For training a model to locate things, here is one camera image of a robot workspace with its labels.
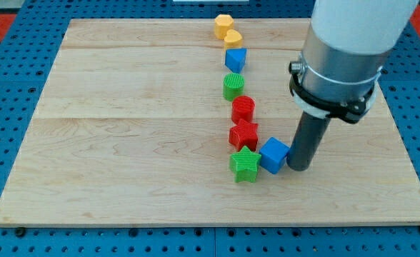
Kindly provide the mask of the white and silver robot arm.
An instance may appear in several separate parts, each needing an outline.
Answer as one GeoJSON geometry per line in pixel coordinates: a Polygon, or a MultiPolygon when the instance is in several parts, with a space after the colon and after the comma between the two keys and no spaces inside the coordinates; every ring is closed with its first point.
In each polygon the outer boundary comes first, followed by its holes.
{"type": "Polygon", "coordinates": [[[290,92],[303,119],[355,124],[419,0],[317,0],[306,40],[289,64],[290,92]]]}

